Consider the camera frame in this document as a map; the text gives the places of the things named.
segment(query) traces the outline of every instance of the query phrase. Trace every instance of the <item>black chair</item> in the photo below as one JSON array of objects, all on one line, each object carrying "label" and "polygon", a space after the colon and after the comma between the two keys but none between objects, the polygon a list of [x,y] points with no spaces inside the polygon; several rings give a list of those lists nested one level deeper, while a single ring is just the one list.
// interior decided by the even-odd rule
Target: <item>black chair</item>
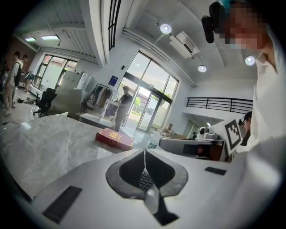
[{"label": "black chair", "polygon": [[51,107],[52,101],[57,96],[55,90],[52,88],[48,88],[46,91],[43,92],[41,100],[39,100],[38,95],[39,94],[37,92],[36,105],[39,107],[39,110],[34,112],[33,115],[35,115],[35,113],[40,113],[40,117],[42,116],[42,114],[49,115],[48,110]]}]

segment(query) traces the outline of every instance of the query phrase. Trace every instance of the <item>black railing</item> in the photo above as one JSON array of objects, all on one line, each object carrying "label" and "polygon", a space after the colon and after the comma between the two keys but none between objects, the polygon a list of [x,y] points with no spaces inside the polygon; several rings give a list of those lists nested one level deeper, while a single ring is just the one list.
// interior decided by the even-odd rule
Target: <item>black railing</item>
[{"label": "black railing", "polygon": [[108,25],[109,50],[115,47],[116,24],[117,24],[120,4],[121,4],[121,0],[111,0],[110,13],[109,13],[109,25]]},{"label": "black railing", "polygon": [[253,100],[220,97],[188,97],[187,106],[246,114],[252,111]]}]

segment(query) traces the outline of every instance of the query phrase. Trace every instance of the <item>book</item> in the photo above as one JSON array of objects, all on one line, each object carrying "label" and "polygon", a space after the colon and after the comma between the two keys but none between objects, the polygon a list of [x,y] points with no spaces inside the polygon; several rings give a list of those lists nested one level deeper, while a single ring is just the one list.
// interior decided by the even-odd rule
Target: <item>book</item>
[{"label": "book", "polygon": [[118,133],[109,128],[105,128],[102,131],[99,131],[95,139],[101,141],[112,147],[122,149],[122,150],[131,150],[133,148],[133,139],[125,134]]}]

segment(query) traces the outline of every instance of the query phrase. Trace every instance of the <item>shoe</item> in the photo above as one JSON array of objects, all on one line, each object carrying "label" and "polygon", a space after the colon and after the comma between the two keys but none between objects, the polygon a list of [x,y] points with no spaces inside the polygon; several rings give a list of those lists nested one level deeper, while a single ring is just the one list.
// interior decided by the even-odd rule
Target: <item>shoe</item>
[{"label": "shoe", "polygon": [[11,111],[11,110],[7,110],[6,113],[5,113],[6,116],[9,116],[9,115],[11,115],[11,114],[12,114],[12,111]]}]

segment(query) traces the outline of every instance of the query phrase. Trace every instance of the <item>ceiling light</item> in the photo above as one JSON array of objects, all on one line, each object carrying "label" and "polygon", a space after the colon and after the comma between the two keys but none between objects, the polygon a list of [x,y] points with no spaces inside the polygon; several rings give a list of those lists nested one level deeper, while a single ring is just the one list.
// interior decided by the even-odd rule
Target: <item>ceiling light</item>
[{"label": "ceiling light", "polygon": [[163,24],[160,26],[160,30],[164,34],[169,34],[172,31],[172,28],[168,24]]},{"label": "ceiling light", "polygon": [[26,41],[31,42],[31,41],[36,41],[35,38],[25,38]]},{"label": "ceiling light", "polygon": [[250,56],[245,58],[245,63],[249,66],[254,65],[255,64],[255,58],[250,55]]},{"label": "ceiling light", "polygon": [[42,36],[43,40],[59,40],[59,37],[57,35],[52,36]]},{"label": "ceiling light", "polygon": [[206,72],[206,67],[203,66],[203,65],[201,65],[201,66],[198,67],[198,70],[199,70],[200,72]]}]

